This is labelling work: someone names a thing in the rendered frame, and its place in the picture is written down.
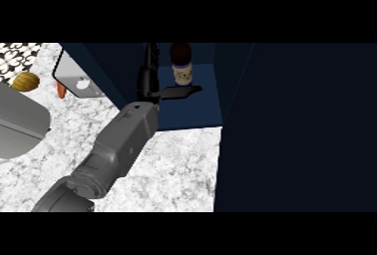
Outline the grey flat board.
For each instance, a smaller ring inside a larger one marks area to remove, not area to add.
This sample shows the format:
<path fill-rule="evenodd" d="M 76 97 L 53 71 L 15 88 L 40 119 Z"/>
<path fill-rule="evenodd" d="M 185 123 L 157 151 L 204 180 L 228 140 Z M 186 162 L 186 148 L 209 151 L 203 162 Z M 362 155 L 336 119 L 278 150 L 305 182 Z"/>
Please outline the grey flat board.
<path fill-rule="evenodd" d="M 76 95 L 77 98 L 101 98 L 105 96 L 101 88 L 98 87 L 95 81 L 86 74 L 76 60 L 71 58 L 67 51 L 61 52 L 56 66 L 53 69 L 53 78 L 65 86 L 68 91 Z M 90 87 L 84 90 L 77 88 L 77 83 L 81 79 L 90 81 Z"/>

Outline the dark wine bottle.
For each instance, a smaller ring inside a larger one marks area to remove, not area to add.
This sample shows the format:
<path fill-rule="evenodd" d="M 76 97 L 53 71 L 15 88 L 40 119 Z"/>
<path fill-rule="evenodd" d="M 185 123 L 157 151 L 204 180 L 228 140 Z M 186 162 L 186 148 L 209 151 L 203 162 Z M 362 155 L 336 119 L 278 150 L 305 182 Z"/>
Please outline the dark wine bottle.
<path fill-rule="evenodd" d="M 192 82 L 191 46 L 173 43 L 170 47 L 175 82 L 178 86 L 189 86 Z"/>

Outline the dark blue cabinet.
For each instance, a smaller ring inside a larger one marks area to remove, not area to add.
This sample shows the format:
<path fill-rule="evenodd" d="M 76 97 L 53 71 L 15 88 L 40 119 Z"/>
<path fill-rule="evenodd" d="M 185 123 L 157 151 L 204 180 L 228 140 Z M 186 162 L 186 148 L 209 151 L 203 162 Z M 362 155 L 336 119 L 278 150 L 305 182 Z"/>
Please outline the dark blue cabinet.
<path fill-rule="evenodd" d="M 240 85 L 253 45 L 192 43 L 192 83 L 201 91 L 160 102 L 160 129 L 220 127 Z M 118 108 L 138 100 L 138 74 L 145 63 L 144 43 L 65 43 L 73 57 Z"/>

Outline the dark blue cabinet door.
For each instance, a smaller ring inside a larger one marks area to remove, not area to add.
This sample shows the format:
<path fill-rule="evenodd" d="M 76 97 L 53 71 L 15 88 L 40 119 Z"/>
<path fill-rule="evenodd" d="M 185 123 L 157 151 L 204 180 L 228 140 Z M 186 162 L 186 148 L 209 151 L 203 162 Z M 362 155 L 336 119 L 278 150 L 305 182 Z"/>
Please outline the dark blue cabinet door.
<path fill-rule="evenodd" d="M 220 212 L 377 211 L 377 44 L 257 44 L 220 136 Z"/>

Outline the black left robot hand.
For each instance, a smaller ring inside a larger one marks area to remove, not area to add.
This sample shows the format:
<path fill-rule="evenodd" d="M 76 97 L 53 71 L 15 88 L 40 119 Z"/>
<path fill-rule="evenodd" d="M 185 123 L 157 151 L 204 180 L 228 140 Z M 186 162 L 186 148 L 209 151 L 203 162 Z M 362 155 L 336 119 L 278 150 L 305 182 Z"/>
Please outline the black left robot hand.
<path fill-rule="evenodd" d="M 201 86 L 173 86 L 160 90 L 160 49 L 155 43 L 146 45 L 145 64 L 139 70 L 138 98 L 141 102 L 157 104 L 160 100 L 186 99 L 201 91 Z"/>

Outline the yellow round fruit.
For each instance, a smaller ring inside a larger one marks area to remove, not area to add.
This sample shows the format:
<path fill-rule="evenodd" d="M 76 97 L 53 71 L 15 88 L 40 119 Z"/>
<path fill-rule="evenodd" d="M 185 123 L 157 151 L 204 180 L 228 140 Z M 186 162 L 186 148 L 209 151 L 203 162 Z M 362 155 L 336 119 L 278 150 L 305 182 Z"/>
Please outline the yellow round fruit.
<path fill-rule="evenodd" d="M 22 72 L 12 84 L 12 88 L 19 92 L 31 92 L 39 88 L 40 85 L 40 78 L 31 72 Z"/>

